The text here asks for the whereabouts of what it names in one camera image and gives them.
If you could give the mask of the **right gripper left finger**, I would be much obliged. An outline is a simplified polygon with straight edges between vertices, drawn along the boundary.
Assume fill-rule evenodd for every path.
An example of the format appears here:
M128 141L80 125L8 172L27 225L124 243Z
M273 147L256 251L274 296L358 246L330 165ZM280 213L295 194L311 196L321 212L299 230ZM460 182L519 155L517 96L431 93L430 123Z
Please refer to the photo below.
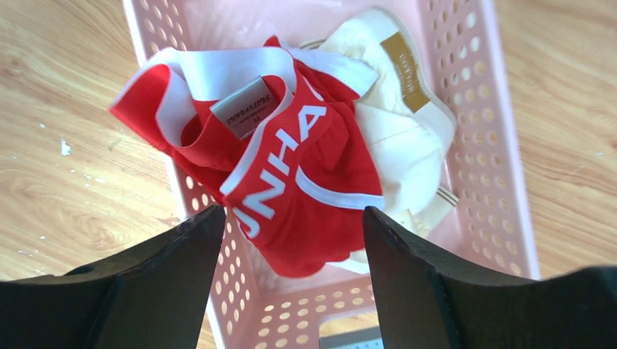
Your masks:
M213 205L62 276L1 283L3 348L195 348L225 230Z

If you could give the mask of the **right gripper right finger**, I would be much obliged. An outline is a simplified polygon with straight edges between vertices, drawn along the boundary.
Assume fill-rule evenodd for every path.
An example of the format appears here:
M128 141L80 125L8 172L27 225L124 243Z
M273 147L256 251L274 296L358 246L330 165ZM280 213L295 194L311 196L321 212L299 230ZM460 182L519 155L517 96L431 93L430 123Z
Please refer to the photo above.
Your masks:
M542 281L465 260L382 211L363 214L386 348L614 348L616 268Z

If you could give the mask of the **cream underwear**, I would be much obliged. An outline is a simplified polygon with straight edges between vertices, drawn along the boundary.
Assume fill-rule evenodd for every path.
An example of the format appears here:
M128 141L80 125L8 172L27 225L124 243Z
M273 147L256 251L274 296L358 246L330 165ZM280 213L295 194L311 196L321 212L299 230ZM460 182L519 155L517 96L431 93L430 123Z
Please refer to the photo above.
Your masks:
M458 202L441 183L458 123L427 85L411 33L392 12L373 7L302 47L338 52L377 72L355 111L381 181L384 211L428 237Z

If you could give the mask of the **red underwear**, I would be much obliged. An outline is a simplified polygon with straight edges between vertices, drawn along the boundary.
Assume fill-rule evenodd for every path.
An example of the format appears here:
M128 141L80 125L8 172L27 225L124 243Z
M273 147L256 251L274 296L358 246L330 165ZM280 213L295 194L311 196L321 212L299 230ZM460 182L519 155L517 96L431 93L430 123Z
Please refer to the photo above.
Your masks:
M230 209L277 274L303 278L363 249L362 213L384 204L354 110L377 77L359 60L276 37L168 47L110 110Z

